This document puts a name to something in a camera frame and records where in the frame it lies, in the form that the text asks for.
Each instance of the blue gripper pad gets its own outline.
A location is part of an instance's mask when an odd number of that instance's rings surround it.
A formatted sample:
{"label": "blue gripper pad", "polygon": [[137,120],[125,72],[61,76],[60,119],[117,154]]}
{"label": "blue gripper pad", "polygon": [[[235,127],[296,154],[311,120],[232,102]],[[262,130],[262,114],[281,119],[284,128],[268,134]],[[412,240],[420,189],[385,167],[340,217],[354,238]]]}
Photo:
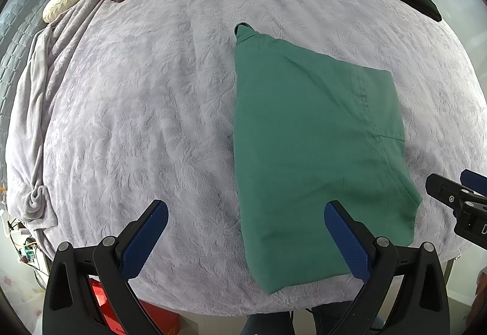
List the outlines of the blue gripper pad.
{"label": "blue gripper pad", "polygon": [[487,196],[487,178],[478,173],[465,169],[460,175],[460,183],[481,195]]}
{"label": "blue gripper pad", "polygon": [[366,283],[372,273],[367,250],[332,203],[327,203],[325,206],[324,218],[326,228],[350,272]]}
{"label": "blue gripper pad", "polygon": [[157,207],[140,227],[120,257],[120,274],[125,281],[138,276],[155,243],[166,228],[168,220],[167,205],[163,201],[159,201]]}

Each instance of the silver bolt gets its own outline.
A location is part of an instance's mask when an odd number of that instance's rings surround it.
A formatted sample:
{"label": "silver bolt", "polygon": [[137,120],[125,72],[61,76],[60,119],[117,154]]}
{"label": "silver bolt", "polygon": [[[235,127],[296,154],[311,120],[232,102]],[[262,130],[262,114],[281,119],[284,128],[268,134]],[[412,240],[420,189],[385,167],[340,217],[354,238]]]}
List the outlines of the silver bolt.
{"label": "silver bolt", "polygon": [[68,242],[62,242],[59,246],[58,246],[58,250],[59,251],[66,251],[69,247],[69,243]]}
{"label": "silver bolt", "polygon": [[377,244],[381,247],[387,247],[389,245],[389,239],[381,236],[380,238],[377,238]]}
{"label": "silver bolt", "polygon": [[107,236],[103,239],[103,245],[106,247],[113,246],[115,243],[115,238],[113,236]]}
{"label": "silver bolt", "polygon": [[433,243],[430,243],[430,242],[426,242],[425,244],[423,244],[423,247],[426,251],[429,251],[429,252],[432,252],[434,251],[434,246],[433,246]]}

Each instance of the person's leg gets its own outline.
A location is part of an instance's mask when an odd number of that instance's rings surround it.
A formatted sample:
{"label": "person's leg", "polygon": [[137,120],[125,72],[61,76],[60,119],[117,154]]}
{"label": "person's leg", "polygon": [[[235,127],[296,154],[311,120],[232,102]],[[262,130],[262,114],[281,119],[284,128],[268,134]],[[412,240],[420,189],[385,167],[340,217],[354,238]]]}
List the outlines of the person's leg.
{"label": "person's leg", "polygon": [[[327,335],[345,314],[352,301],[327,303],[311,308],[315,320],[316,335]],[[384,321],[377,316],[371,328],[381,329]],[[367,335],[374,335],[377,331],[370,330]]]}
{"label": "person's leg", "polygon": [[289,312],[249,315],[240,335],[296,335]]}

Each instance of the green fabric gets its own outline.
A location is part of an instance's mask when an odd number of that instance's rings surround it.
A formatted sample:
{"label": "green fabric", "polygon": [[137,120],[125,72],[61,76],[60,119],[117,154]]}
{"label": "green fabric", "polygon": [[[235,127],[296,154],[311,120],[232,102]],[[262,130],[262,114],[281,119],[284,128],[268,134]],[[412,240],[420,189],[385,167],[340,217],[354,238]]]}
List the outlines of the green fabric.
{"label": "green fabric", "polygon": [[323,209],[409,245],[421,201],[391,74],[236,27],[235,177],[245,257],[271,294],[349,273]]}

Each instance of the quilted headboard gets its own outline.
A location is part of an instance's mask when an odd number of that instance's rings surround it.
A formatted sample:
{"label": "quilted headboard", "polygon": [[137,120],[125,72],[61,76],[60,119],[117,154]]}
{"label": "quilted headboard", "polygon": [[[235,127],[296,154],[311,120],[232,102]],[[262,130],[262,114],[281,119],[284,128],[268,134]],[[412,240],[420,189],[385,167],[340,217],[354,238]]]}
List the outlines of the quilted headboard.
{"label": "quilted headboard", "polygon": [[32,37],[42,30],[42,10],[49,0],[11,0],[0,13],[0,185],[7,187],[5,143],[16,86]]}

